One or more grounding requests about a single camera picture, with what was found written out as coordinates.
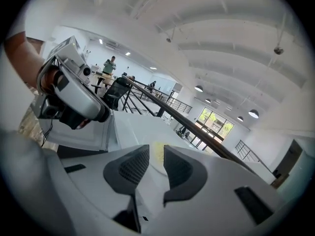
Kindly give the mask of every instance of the chair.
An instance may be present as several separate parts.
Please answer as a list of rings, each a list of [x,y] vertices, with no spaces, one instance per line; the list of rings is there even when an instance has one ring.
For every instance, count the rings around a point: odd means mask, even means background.
[[[112,86],[107,90],[102,100],[108,105],[110,109],[116,110],[118,108],[119,99],[131,88],[127,84],[127,80],[119,77],[114,81]]]

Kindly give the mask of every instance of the white ceiling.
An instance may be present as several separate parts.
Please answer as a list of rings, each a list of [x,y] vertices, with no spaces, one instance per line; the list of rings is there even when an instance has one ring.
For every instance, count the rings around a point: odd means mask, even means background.
[[[282,0],[69,0],[91,3],[145,27],[186,59],[190,83],[204,87],[200,100],[218,99],[235,118],[255,108],[260,114],[300,89],[313,58],[298,20]],[[277,43],[284,49],[274,54]],[[151,57],[138,61],[151,66]],[[188,76],[175,68],[177,78]]]

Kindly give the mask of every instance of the metal railing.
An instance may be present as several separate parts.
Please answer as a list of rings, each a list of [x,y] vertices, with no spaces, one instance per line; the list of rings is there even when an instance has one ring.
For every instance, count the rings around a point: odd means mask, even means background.
[[[170,104],[168,104],[165,101],[162,101],[158,96],[155,96],[152,93],[150,93],[148,90],[146,90],[145,87],[148,87],[148,86],[141,87],[139,85],[139,83],[134,82],[134,81],[130,80],[127,77],[125,77],[125,78],[127,79],[128,83],[130,85],[132,85],[132,87],[130,88],[130,90],[126,94],[126,97],[124,96],[125,102],[123,104],[123,109],[122,109],[123,111],[126,111],[126,107],[128,107],[130,109],[130,111],[131,111],[131,108],[130,108],[130,106],[128,104],[128,99],[130,99],[130,94],[132,94],[133,96],[135,96],[135,99],[139,100],[139,102],[150,112],[151,115],[156,116],[156,117],[162,117],[163,113],[167,112],[175,120],[177,120],[181,125],[183,125],[189,132],[191,132],[192,134],[197,136],[201,141],[203,141],[218,156],[220,156],[222,158],[229,159],[231,161],[234,161],[234,162],[242,165],[244,168],[246,168],[250,172],[255,174],[255,172],[250,167],[248,167],[239,157],[237,157],[236,155],[234,155],[233,153],[228,151],[218,141],[216,141],[215,139],[211,138],[208,134],[206,134],[199,127],[197,127],[193,122],[191,122],[190,120],[185,118],[182,114],[180,114],[176,110],[176,108],[171,107]],[[134,92],[135,89],[138,90],[141,93],[142,97],[138,97],[136,95],[136,93]],[[156,115],[143,102],[143,97],[144,96],[147,97],[148,99],[150,99],[153,103],[157,104],[160,107],[160,110],[159,110],[159,112]],[[139,108],[135,108],[135,109],[139,112],[139,114],[142,115],[141,110]]]
[[[185,104],[184,102],[177,100],[177,99],[167,95],[166,93],[163,93],[162,91],[157,90],[155,88],[152,88],[148,85],[145,85],[139,81],[134,81],[134,82],[135,82],[135,84],[137,84],[141,88],[146,89],[148,93],[154,95],[155,97],[157,97],[161,101],[165,102],[167,105],[169,105],[171,108],[175,109],[176,111],[187,113],[187,114],[190,112],[191,106]],[[153,102],[150,98],[148,98],[146,95],[144,95],[143,92],[141,92],[139,89],[137,89],[135,87],[132,88],[132,92],[134,93],[134,95],[136,95],[139,99],[141,99],[143,101]]]
[[[240,140],[235,146],[235,149],[237,151],[237,156],[242,161],[261,163],[268,171],[270,171],[267,165],[265,165],[264,162],[261,161],[261,159],[242,140]]]

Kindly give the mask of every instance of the handrail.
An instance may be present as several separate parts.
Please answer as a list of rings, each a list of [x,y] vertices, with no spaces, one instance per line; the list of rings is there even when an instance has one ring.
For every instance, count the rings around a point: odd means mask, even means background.
[[[162,92],[162,91],[160,91],[160,90],[158,90],[158,89],[155,89],[155,88],[153,88],[153,87],[151,87],[151,86],[149,86],[149,85],[146,85],[146,84],[144,84],[144,83],[142,83],[142,82],[140,82],[140,81],[136,81],[136,80],[135,80],[134,82],[139,83],[139,84],[141,84],[141,85],[143,85],[143,86],[145,86],[145,87],[147,87],[147,88],[150,88],[150,89],[152,89],[152,90],[158,91],[158,92],[160,92],[161,94],[165,94],[165,95],[167,95],[167,97],[169,97],[169,95],[166,94],[165,92]]]
[[[256,153],[255,153],[250,147],[248,147],[242,140],[240,140],[239,143],[240,143],[240,142],[242,142],[242,143],[244,144],[243,147],[246,146],[247,148],[249,148],[249,149],[250,149],[249,152],[253,153],[253,154],[255,155],[255,157],[257,157],[257,159],[259,160],[259,162],[260,162],[263,166],[265,166],[265,167],[267,168],[267,170],[272,174],[272,172],[271,172],[270,169],[267,167],[267,165],[265,165],[265,163],[256,155]]]
[[[158,90],[158,89],[155,89],[155,88],[153,88],[153,87],[150,87],[150,86],[148,86],[148,85],[146,85],[146,84],[144,84],[144,83],[142,83],[142,82],[139,82],[139,81],[136,81],[136,80],[135,80],[134,82],[139,83],[139,84],[141,84],[141,85],[143,85],[143,86],[145,86],[145,87],[147,87],[147,88],[151,88],[151,89],[153,89],[153,90],[155,90],[155,91],[158,91],[158,92],[160,92],[161,94],[164,94],[165,97],[169,97],[169,96],[170,96],[170,95],[168,95],[168,94],[166,94],[166,93],[164,93],[164,92],[162,92],[162,91],[160,91],[160,90]],[[176,100],[176,101],[179,101],[180,103],[183,103],[183,104],[189,106],[188,104],[186,104],[186,103],[184,103],[184,102],[182,102],[182,101],[180,101],[180,100],[178,100],[178,99],[175,99],[175,98],[173,98],[173,97],[170,97],[170,99],[174,99],[174,100]]]
[[[120,100],[122,101],[122,104],[124,104],[123,98],[120,97]],[[125,111],[128,113],[127,108],[125,108]]]
[[[156,116],[156,115],[152,112],[152,110],[149,109],[148,106],[147,106],[146,104],[144,104],[144,102],[142,102],[142,100],[140,100],[137,95],[135,95],[135,93],[134,93],[133,91],[130,90],[130,92],[133,94],[133,96],[134,96],[138,101],[140,101],[140,103],[149,111],[149,113],[150,113],[151,115]]]
[[[211,138],[208,134],[206,134],[204,131],[202,131],[200,128],[198,128],[194,123],[192,123],[190,120],[185,118],[183,115],[178,113],[175,109],[168,106],[166,103],[158,99],[157,97],[153,96],[152,94],[146,92],[143,88],[138,86],[134,81],[130,80],[126,76],[124,78],[127,79],[127,81],[136,87],[138,90],[140,90],[142,93],[144,93],[148,98],[150,98],[154,103],[156,103],[158,106],[161,107],[161,109],[167,111],[175,120],[177,120],[181,125],[186,127],[191,133],[193,133],[195,136],[197,136],[201,141],[203,141],[209,148],[211,148],[218,156],[229,159],[231,161],[234,161],[240,165],[242,165],[244,168],[249,170],[250,172],[256,173],[247,166],[242,160],[240,160],[236,155],[232,154],[230,151],[228,151],[223,145],[221,145],[219,142]]]
[[[136,106],[136,104],[134,104],[133,100],[131,97],[129,97],[129,100],[131,101],[131,103],[134,105],[134,107],[136,108],[136,110],[138,111],[139,114],[142,114],[140,109]]]
[[[137,88],[133,87],[132,88],[132,92],[134,94],[137,94],[140,97],[140,99],[142,100],[143,93],[140,90],[138,90]],[[189,106],[186,103],[183,103],[183,102],[181,102],[181,101],[179,101],[179,100],[177,100],[177,99],[175,99],[173,97],[167,97],[167,96],[161,95],[161,94],[158,95],[157,97],[160,100],[166,102],[172,108],[178,110],[178,112],[183,112],[183,113],[187,113],[188,114],[190,112],[190,110],[192,109],[191,106]],[[152,102],[152,100],[148,99],[148,98],[143,99],[143,100]]]
[[[131,113],[133,114],[133,110],[131,109],[131,107],[129,106],[129,104],[128,104],[128,102],[127,102],[127,98],[125,98],[125,96],[123,95],[123,98],[124,98],[124,100],[125,100],[125,103],[127,103],[127,106],[129,107],[129,109],[130,109],[130,111],[131,111]]]

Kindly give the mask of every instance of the human arm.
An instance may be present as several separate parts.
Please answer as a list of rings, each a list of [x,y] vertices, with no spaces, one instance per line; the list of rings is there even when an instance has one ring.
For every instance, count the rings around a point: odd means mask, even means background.
[[[25,31],[17,33],[4,41],[4,50],[13,68],[21,79],[37,88],[37,75],[44,64],[44,59],[26,39]],[[48,89],[52,84],[57,69],[45,74],[41,85]]]

